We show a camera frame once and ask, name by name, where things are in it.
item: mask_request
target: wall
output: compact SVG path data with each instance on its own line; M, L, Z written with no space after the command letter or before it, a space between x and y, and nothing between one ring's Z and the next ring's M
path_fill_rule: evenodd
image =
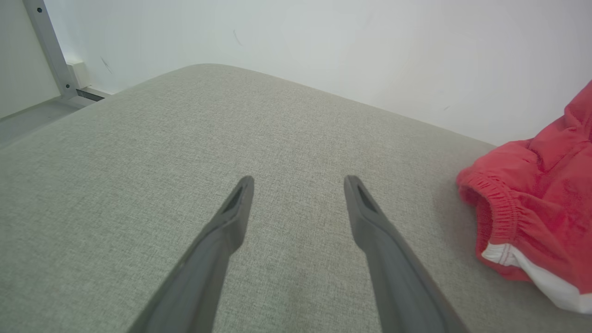
M0 119L59 95L22 0L0 1Z
M195 63L268 73L486 142L532 137L592 79L590 0L46 0L117 92Z

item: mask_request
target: red garment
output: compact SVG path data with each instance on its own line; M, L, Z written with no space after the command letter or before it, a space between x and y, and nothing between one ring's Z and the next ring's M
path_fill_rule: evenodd
M591 130L592 82L536 137L494 149L456 178L477 208L477 257L583 313L592 313Z

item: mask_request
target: red cloth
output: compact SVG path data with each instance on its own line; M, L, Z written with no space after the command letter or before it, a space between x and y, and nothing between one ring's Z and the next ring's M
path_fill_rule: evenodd
M535 265L592 293L592 82L564 115L530 140L500 146L456 178L477 208L477 257L509 280L520 268L485 259L490 244L515 246Z

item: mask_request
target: metal frame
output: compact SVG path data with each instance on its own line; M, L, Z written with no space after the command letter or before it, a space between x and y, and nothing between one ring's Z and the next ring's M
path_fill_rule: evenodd
M74 79L70 75L66 60L60 44L57 41L56 33L53 31L52 21L49 18L47 8L43 0L22 0L31 19L33 29L45 54L49 68L52 70L53 78L56 80L57 88L61 98L70 99L78 96Z

